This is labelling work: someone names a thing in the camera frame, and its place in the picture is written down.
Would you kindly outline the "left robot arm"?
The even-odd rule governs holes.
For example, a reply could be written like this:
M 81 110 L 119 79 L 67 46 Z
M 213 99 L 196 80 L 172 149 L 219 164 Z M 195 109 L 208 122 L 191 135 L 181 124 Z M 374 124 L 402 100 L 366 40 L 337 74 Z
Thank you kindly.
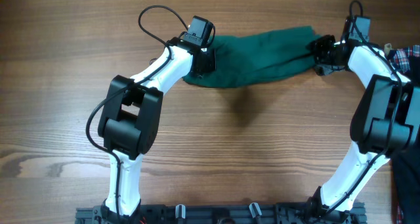
M 141 163 L 156 139 L 163 98 L 184 76 L 215 70 L 215 53 L 208 49 L 214 37 L 214 24 L 194 16 L 181 36 L 164 43 L 161 56 L 149 67 L 111 81 L 97 108 L 98 135 L 111 165 L 110 189 L 102 204 L 108 221 L 129 223 L 138 215 Z

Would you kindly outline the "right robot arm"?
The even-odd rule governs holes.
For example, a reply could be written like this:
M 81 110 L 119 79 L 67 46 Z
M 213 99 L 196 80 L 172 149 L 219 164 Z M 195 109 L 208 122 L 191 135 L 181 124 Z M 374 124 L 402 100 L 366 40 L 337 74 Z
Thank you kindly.
M 350 124 L 346 156 L 301 211 L 312 223 L 345 222 L 375 172 L 393 156 L 419 146 L 419 86 L 369 42 L 370 22 L 368 17 L 350 15 L 340 42 L 325 35 L 307 46 L 315 54 L 318 74 L 330 74 L 343 65 L 365 87 Z

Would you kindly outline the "green t-shirt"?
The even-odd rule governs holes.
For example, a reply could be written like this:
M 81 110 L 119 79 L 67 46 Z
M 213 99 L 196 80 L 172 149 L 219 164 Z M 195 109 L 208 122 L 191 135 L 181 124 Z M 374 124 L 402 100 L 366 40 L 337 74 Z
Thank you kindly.
M 237 37 L 218 35 L 209 50 L 216 70 L 201 77 L 188 74 L 184 82 L 200 87 L 237 88 L 280 81 L 315 65 L 306 46 L 320 38 L 310 26 Z

